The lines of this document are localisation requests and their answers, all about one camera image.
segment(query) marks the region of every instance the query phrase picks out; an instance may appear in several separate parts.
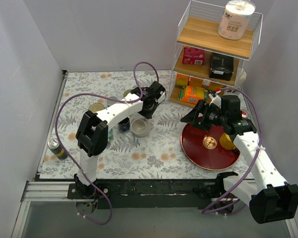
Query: gold emblem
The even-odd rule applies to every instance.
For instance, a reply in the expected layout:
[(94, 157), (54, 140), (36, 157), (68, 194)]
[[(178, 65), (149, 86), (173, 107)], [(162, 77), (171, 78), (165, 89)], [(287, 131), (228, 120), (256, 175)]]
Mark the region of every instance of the gold emblem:
[(213, 150), (217, 146), (217, 141), (211, 136), (206, 136), (203, 139), (203, 145), (205, 146), (205, 148)]

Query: red box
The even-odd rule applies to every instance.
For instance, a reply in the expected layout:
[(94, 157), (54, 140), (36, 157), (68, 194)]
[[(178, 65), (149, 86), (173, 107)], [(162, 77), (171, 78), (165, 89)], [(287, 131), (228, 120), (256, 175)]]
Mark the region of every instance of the red box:
[(197, 48), (184, 48), (182, 63), (204, 65), (205, 51)]

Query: dark blue mug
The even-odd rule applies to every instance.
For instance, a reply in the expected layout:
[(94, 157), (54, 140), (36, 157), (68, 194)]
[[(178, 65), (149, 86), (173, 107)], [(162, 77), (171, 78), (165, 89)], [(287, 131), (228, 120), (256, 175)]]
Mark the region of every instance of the dark blue mug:
[(125, 132), (130, 129), (130, 120), (129, 118), (123, 119), (121, 122), (118, 123), (118, 128)]

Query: wooden board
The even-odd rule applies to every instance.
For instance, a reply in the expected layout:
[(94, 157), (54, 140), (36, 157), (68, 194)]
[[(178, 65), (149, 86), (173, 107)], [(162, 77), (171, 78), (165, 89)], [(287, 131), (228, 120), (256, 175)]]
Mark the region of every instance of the wooden board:
[(218, 22), (189, 17), (178, 42), (249, 60), (254, 31), (247, 29), (241, 39), (229, 40), (218, 34), (218, 26)]
[(174, 71), (178, 73), (183, 73), (189, 76), (197, 77), (197, 78), (206, 78), (213, 82), (234, 86), (236, 80), (236, 73), (238, 68), (239, 59), (234, 58), (234, 72), (230, 81), (225, 81), (222, 79), (209, 78), (209, 74), (211, 71), (211, 61), (212, 61), (212, 52), (205, 51), (205, 64), (197, 65), (197, 64), (184, 64), (182, 63), (183, 58), (183, 50), (178, 58), (178, 61), (174, 67)]
[[(179, 87), (174, 87), (174, 89), (173, 89), (173, 91), (171, 93), (171, 96), (170, 96), (169, 101), (170, 102), (173, 102), (173, 103), (177, 103), (177, 104), (183, 105), (183, 106), (186, 106), (186, 107), (194, 108), (195, 107), (195, 104), (186, 103), (186, 102), (182, 102), (182, 101), (178, 100), (179, 92), (181, 90), (184, 90), (184, 89), (183, 88), (179, 88)], [(219, 95), (220, 96), (223, 96), (224, 95), (224, 92), (221, 91)], [(210, 103), (210, 102), (211, 102), (211, 99), (210, 99), (210, 97), (208, 97), (207, 103)]]

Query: wall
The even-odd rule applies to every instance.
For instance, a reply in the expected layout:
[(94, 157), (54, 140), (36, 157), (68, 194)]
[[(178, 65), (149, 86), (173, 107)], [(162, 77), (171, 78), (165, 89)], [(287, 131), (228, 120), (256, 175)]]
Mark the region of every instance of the wall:
[[(274, 2), (248, 68), (244, 88), (258, 107), (264, 146), (288, 182), (298, 184), (298, 0)], [(298, 225), (298, 210), (295, 219)]]
[(22, 0), (0, 0), (0, 238), (40, 160), (62, 72)]
[[(274, 0), (255, 0), (268, 12)], [(131, 70), (139, 61), (169, 69), (189, 0), (24, 0), (61, 69)], [(225, 5), (227, 0), (205, 0)]]

